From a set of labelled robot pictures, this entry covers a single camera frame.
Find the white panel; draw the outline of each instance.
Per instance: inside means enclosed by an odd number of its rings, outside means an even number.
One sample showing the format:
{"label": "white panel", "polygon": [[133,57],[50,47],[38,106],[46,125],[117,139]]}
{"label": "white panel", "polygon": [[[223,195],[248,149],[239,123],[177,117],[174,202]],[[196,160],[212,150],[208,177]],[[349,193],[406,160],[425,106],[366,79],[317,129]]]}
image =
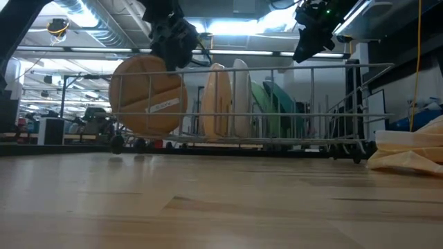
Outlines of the white panel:
{"label": "white panel", "polygon": [[[296,66],[324,66],[324,65],[344,65],[344,62],[320,62],[306,61]],[[284,75],[282,88],[297,102],[311,101],[311,70],[294,70],[286,72]],[[314,70],[314,112],[318,112],[318,105],[321,112],[326,112],[326,95],[329,96],[329,108],[345,97],[345,69],[344,68],[324,68]],[[314,129],[318,134],[318,119],[315,119]],[[325,121],[321,120],[321,134],[325,134]]]}
{"label": "white panel", "polygon": [[[374,89],[373,92],[385,91],[386,112],[393,113],[390,122],[408,116],[408,100],[414,96],[415,74],[391,82],[385,86]],[[443,77],[437,62],[433,67],[419,73],[417,102],[423,102],[430,97],[443,99]]]}

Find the metal frame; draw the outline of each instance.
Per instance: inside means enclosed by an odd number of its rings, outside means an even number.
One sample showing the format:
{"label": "metal frame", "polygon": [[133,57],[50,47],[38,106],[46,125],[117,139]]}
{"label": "metal frame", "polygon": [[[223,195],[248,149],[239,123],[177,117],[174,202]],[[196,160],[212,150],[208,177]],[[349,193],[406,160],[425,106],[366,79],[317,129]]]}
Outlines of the metal frame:
{"label": "metal frame", "polygon": [[[187,74],[193,74],[193,73],[216,73],[218,74],[219,72],[238,72],[238,71],[270,71],[271,75],[273,75],[273,72],[275,70],[300,70],[300,69],[310,69],[311,70],[311,76],[314,74],[314,70],[315,69],[321,69],[321,68],[353,68],[354,70],[356,70],[355,68],[357,67],[386,67],[389,68],[391,66],[393,66],[393,64],[344,64],[344,65],[333,65],[333,66],[290,66],[290,67],[267,67],[267,68],[248,68],[248,69],[236,69],[236,68],[225,68],[225,69],[221,69],[221,70],[199,70],[199,71],[179,71],[179,72],[153,72],[153,73],[128,73],[128,74],[120,74],[120,75],[114,75],[113,77],[119,77],[120,78],[120,82],[123,81],[123,77],[126,75],[148,75],[151,79],[152,75],[158,75],[158,74],[167,74],[167,75],[172,75],[172,74],[179,74],[182,76],[182,79],[185,77],[185,75]],[[354,76],[354,86],[356,84],[356,75]],[[233,84],[236,84],[236,77],[233,78]],[[181,81],[181,91],[183,91],[183,80]],[[390,116],[390,114],[385,114],[385,113],[357,113],[357,106],[354,106],[352,108],[352,112],[349,113],[331,113],[330,110],[336,108],[337,106],[339,106],[342,102],[344,103],[344,101],[349,98],[352,97],[354,98],[354,103],[356,103],[355,99],[356,99],[356,95],[357,95],[357,91],[362,91],[367,89],[367,86],[369,85],[369,82],[365,82],[362,84],[362,87],[355,87],[355,90],[353,92],[351,92],[350,94],[348,94],[346,96],[346,98],[344,98],[343,100],[341,100],[339,103],[337,103],[336,105],[332,106],[332,108],[328,109],[326,108],[326,112],[325,113],[321,113],[321,109],[319,109],[320,111],[318,113],[314,113],[315,108],[315,99],[316,94],[315,94],[315,80],[314,78],[311,78],[311,113],[281,113],[280,111],[278,113],[252,113],[252,108],[249,109],[248,113],[151,113],[150,112],[150,106],[151,103],[150,101],[148,102],[148,108],[147,110],[149,110],[147,113],[122,113],[120,112],[120,101],[118,104],[118,108],[117,110],[114,110],[114,115],[117,117],[120,116],[145,116],[147,119],[149,119],[149,117],[152,116],[179,116],[181,117],[181,119],[183,119],[183,117],[185,116],[214,116],[214,117],[230,117],[232,120],[234,120],[234,117],[236,116],[250,116],[250,117],[254,117],[254,118],[265,118],[265,117],[271,117],[271,116],[278,116],[278,117],[282,117],[282,116],[286,116],[286,117],[290,117],[290,118],[309,118],[310,122],[314,125],[314,120],[318,120],[319,123],[319,127],[321,128],[321,120],[325,119],[325,124],[328,124],[328,118],[338,118],[338,117],[351,117],[354,119],[354,128],[353,128],[353,133],[346,136],[346,137],[342,137],[342,138],[331,138],[331,137],[326,137],[326,138],[322,138],[322,134],[321,131],[319,129],[319,135],[317,138],[313,138],[313,137],[309,137],[309,136],[302,136],[301,138],[295,137],[293,136],[292,138],[282,138],[281,133],[278,134],[277,138],[275,137],[263,137],[263,138],[257,138],[257,137],[252,137],[249,136],[247,138],[239,138],[239,137],[235,137],[235,136],[224,136],[222,138],[218,138],[218,139],[214,139],[214,138],[208,138],[205,136],[202,136],[201,134],[188,134],[183,132],[182,130],[182,123],[180,122],[179,125],[179,135],[168,135],[165,134],[164,136],[160,136],[158,134],[152,134],[152,135],[146,135],[146,134],[134,134],[134,133],[128,133],[128,136],[140,136],[141,138],[151,138],[151,139],[164,139],[164,140],[172,140],[172,141],[176,141],[176,142],[183,142],[183,143],[188,143],[188,142],[210,142],[210,143],[224,143],[224,144],[239,144],[239,145],[268,145],[268,144],[273,144],[273,145],[336,145],[336,144],[354,144],[354,145],[358,145],[361,144],[362,142],[365,142],[365,138],[359,138],[358,136],[358,127],[356,126],[356,120],[358,117],[364,117],[365,119],[367,117],[379,117],[382,119],[386,119]],[[232,105],[235,106],[235,98],[232,99]],[[215,122],[215,131],[217,130],[217,122]],[[292,127],[293,131],[290,134],[295,134],[296,131],[296,125]],[[228,134],[232,135],[235,132],[233,132],[233,130],[228,131]],[[331,134],[331,131],[329,129],[327,129],[325,131],[325,133],[328,133],[329,135]]]}
{"label": "metal frame", "polygon": [[[227,50],[206,49],[209,55],[234,55],[234,56],[265,56],[265,57],[292,57],[294,52],[289,51],[251,51],[251,50]],[[129,55],[150,54],[150,48],[92,48],[92,47],[68,47],[68,46],[18,46],[17,52],[45,52],[45,53],[102,53],[129,57]],[[192,51],[193,55],[203,55],[201,49]],[[314,55],[312,59],[349,59],[349,53],[322,52]]]}

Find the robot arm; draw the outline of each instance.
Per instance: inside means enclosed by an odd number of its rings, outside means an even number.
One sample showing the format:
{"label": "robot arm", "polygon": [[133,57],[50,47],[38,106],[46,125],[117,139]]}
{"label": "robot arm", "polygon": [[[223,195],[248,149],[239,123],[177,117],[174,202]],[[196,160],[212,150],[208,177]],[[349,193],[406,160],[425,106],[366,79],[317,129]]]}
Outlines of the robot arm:
{"label": "robot arm", "polygon": [[178,0],[138,0],[145,7],[143,21],[151,24],[152,54],[165,61],[166,69],[184,68],[199,43],[196,28],[184,19]]}
{"label": "robot arm", "polygon": [[[197,47],[198,33],[184,19],[179,0],[138,1],[146,7],[143,20],[151,23],[152,54],[165,61],[168,71],[187,66],[192,61],[192,50]],[[333,50],[335,44],[331,38],[334,29],[344,22],[344,17],[358,1],[303,1],[296,9],[296,21],[305,29],[299,30],[300,41],[293,60],[300,63],[325,49]]]}
{"label": "robot arm", "polygon": [[359,0],[306,0],[296,9],[296,21],[305,26],[300,32],[293,60],[300,63],[324,51],[333,50],[332,33]]}

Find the ceiling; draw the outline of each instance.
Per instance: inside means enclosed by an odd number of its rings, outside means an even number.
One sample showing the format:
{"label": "ceiling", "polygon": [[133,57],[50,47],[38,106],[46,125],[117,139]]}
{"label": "ceiling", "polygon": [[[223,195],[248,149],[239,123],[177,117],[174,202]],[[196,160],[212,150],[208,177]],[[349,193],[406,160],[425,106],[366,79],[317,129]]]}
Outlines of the ceiling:
{"label": "ceiling", "polygon": [[[103,16],[103,21],[109,27],[112,27],[122,39],[130,44],[133,48],[149,48],[150,39],[147,36],[146,29],[149,29],[149,24],[141,21],[141,13],[145,8],[134,0],[83,0],[90,3],[90,7]],[[195,25],[200,31],[212,31],[216,24],[219,24],[227,31],[232,31],[242,25],[249,25],[251,22],[259,19],[258,24],[262,35],[254,35],[254,30],[251,29],[251,34],[248,35],[215,35],[213,37],[213,49],[227,49],[227,50],[273,50],[273,51],[293,51],[298,43],[298,24],[293,20],[293,9],[289,11],[277,11],[268,14],[270,9],[266,0],[179,0],[181,7],[186,14],[190,23]],[[392,13],[401,11],[406,8],[411,8],[412,2],[416,0],[390,0],[393,3]],[[378,19],[368,19],[359,15],[343,33],[355,34],[362,38],[380,38],[381,35],[392,32],[388,28],[380,28],[379,24],[386,21],[388,13]],[[21,45],[28,46],[49,46],[51,44],[51,35],[46,31],[47,23],[54,18],[71,19],[69,30],[66,34],[66,39],[63,42],[54,44],[54,46],[73,46],[73,47],[103,47],[96,38],[91,34],[95,31],[93,29],[82,28],[76,22],[67,16],[61,8],[55,3],[48,4],[35,20],[30,31],[26,34]],[[284,26],[276,24],[276,21],[284,21]],[[334,51],[343,52],[345,47],[343,44],[336,43]],[[59,88],[56,83],[44,83],[44,74],[71,74],[78,73],[112,73],[115,68],[122,62],[121,59],[116,59],[116,56],[109,54],[98,53],[35,53],[32,51],[16,52],[15,57],[22,61],[22,64],[29,72],[25,76],[25,89],[39,89],[27,90],[23,96],[24,102],[38,106],[40,110],[47,109],[57,110],[59,103],[50,102],[52,100],[61,100],[61,93],[57,91],[49,91],[49,97],[42,97],[42,90],[47,88]],[[214,62],[218,62],[225,66],[231,66],[234,59],[240,58],[244,60],[250,67],[265,67],[265,66],[288,66],[292,63],[290,58],[277,57],[251,57],[251,56],[232,56],[232,55],[215,55]],[[82,80],[76,82],[78,86],[85,88],[85,91],[77,88],[75,92],[69,91],[66,95],[68,101],[72,104],[67,104],[68,108],[77,111],[71,113],[81,113],[86,104],[79,104],[78,101],[85,101],[91,104],[91,98],[86,96],[87,90],[102,89],[103,92],[98,92],[98,106],[107,106],[107,87],[106,80]],[[198,85],[204,84],[202,80],[187,80],[186,84]],[[31,100],[39,100],[40,102],[31,102]]]}
{"label": "ceiling", "polygon": [[[441,0],[422,0],[426,12]],[[372,0],[372,3],[343,31],[355,39],[382,39],[418,17],[418,0]]]}

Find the rack wheel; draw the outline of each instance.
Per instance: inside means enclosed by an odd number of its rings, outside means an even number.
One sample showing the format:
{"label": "rack wheel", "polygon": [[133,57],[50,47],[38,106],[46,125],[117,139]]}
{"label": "rack wheel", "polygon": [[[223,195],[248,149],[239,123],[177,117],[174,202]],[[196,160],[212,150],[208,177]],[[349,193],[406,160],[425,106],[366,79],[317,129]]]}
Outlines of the rack wheel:
{"label": "rack wheel", "polygon": [[377,144],[375,142],[369,142],[366,145],[367,152],[370,156],[372,156],[375,152],[377,152]]}
{"label": "rack wheel", "polygon": [[354,149],[352,152],[352,160],[354,161],[355,164],[360,164],[361,163],[361,151],[359,149]]}
{"label": "rack wheel", "polygon": [[318,148],[320,153],[326,153],[327,152],[327,148],[326,146],[320,146],[320,148]]}
{"label": "rack wheel", "polygon": [[280,146],[281,152],[288,152],[289,151],[289,145],[281,145]]}
{"label": "rack wheel", "polygon": [[134,149],[136,150],[137,154],[145,153],[146,146],[146,140],[143,138],[137,138],[136,142],[134,143]]}
{"label": "rack wheel", "polygon": [[329,155],[334,159],[337,160],[337,148],[335,147],[335,145],[331,145],[331,147],[329,148]]}
{"label": "rack wheel", "polygon": [[123,151],[123,146],[125,145],[125,139],[121,135],[116,135],[111,138],[111,153],[115,155],[120,155]]}
{"label": "rack wheel", "polygon": [[148,149],[154,149],[154,148],[155,148],[155,142],[154,142],[154,141],[149,142],[149,143],[147,144],[147,148],[148,148]]}

